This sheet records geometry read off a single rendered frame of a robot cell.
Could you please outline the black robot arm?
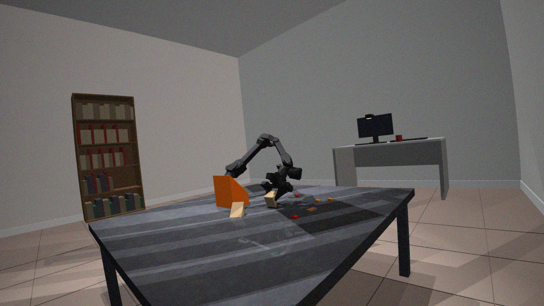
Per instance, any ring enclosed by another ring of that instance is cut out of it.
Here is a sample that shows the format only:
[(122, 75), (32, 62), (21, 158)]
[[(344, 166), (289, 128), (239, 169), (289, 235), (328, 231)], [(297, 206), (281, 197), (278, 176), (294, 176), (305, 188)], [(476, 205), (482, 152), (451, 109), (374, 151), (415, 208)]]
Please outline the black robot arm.
[(247, 163), (250, 162), (250, 160), (261, 149), (266, 147), (276, 147), (283, 163), (283, 165), (281, 164), (277, 165), (278, 172), (266, 173), (266, 179), (269, 179), (270, 182), (277, 181), (279, 183), (281, 178), (280, 173), (283, 173), (286, 177), (288, 175), (289, 178), (291, 179), (297, 179), (297, 180), (301, 179), (302, 168), (293, 167), (292, 158), (284, 150), (281, 142), (279, 141), (279, 138), (273, 137), (271, 134), (265, 134), (265, 133), (261, 134), (260, 137), (257, 138), (256, 144), (241, 159), (237, 159), (232, 164), (226, 165), (225, 169), (227, 170), (227, 172), (225, 173), (225, 176), (231, 176), (232, 178), (237, 178), (239, 175), (241, 175), (247, 170), (246, 168)]

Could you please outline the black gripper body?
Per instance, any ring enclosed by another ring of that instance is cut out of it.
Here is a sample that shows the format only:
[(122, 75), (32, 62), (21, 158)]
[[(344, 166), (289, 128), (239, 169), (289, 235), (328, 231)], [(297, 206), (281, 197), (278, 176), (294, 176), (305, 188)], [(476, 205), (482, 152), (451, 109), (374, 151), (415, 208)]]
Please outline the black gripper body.
[(284, 189), (287, 190), (287, 192), (293, 192), (293, 186), (289, 182), (287, 182), (286, 176), (283, 173), (280, 173), (279, 183), (277, 181), (271, 181), (271, 182), (272, 184), (270, 184), (268, 181), (262, 181), (261, 186), (263, 187), (263, 189), (265, 189), (264, 185), (267, 185), (268, 187), (270, 187), (271, 190), (272, 188), (278, 188), (278, 186), (283, 186)]

